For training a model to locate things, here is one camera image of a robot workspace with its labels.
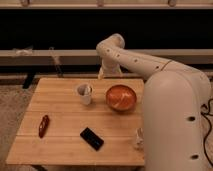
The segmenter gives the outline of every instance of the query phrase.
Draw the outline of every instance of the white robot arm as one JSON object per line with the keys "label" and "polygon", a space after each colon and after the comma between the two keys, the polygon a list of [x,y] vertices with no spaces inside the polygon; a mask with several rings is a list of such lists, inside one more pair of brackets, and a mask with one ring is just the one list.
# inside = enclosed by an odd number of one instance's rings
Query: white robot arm
{"label": "white robot arm", "polygon": [[147,80],[142,99],[147,171],[204,171],[201,106],[211,93],[207,76],[173,60],[124,50],[114,34],[97,45],[104,71],[119,65]]}

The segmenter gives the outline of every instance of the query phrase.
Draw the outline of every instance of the table top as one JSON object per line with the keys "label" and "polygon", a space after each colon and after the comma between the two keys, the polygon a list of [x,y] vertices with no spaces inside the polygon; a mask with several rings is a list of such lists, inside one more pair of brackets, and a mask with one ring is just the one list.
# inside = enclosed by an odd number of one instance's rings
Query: table top
{"label": "table top", "polygon": [[[80,103],[76,87],[89,83],[92,103]],[[115,84],[131,87],[137,95],[133,110],[119,114],[105,101],[106,91]],[[137,128],[142,126],[141,79],[71,79],[42,78],[26,110],[10,149],[7,164],[30,165],[144,165],[144,153],[132,146]],[[38,137],[44,115],[50,124],[45,136]],[[95,151],[80,133],[89,127],[104,140]]]}

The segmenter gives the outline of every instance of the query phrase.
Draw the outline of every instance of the wire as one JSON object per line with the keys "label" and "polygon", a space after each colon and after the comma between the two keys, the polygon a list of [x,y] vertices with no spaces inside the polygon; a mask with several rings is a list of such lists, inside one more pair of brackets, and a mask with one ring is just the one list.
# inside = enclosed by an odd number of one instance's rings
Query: wire
{"label": "wire", "polygon": [[213,162],[211,161],[208,153],[207,153],[207,150],[206,150],[206,141],[210,135],[210,133],[212,132],[212,123],[210,121],[210,119],[207,117],[207,116],[213,116],[213,114],[210,113],[211,111],[211,102],[213,101],[213,99],[210,99],[208,101],[208,106],[204,105],[203,107],[205,107],[207,109],[207,112],[201,112],[201,115],[207,120],[208,124],[209,124],[209,129],[206,133],[206,135],[204,136],[203,138],[203,148],[204,148],[204,154],[209,162],[209,164],[213,167]]}

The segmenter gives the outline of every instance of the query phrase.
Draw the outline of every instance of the orange bowl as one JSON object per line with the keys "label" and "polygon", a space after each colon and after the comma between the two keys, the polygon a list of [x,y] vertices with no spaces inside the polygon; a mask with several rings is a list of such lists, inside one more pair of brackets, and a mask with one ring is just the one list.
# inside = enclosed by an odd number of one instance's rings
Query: orange bowl
{"label": "orange bowl", "polygon": [[134,108],[137,96],[133,89],[126,85],[114,85],[106,92],[106,103],[117,111],[127,111]]}

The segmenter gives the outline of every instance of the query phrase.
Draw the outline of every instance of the smartphone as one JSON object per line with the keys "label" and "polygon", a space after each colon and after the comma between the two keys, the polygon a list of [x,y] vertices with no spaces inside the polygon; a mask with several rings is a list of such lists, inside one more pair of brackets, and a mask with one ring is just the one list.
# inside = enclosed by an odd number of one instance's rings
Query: smartphone
{"label": "smartphone", "polygon": [[104,144],[104,140],[102,140],[98,135],[96,135],[90,128],[85,128],[80,136],[96,151],[98,151],[101,146]]}

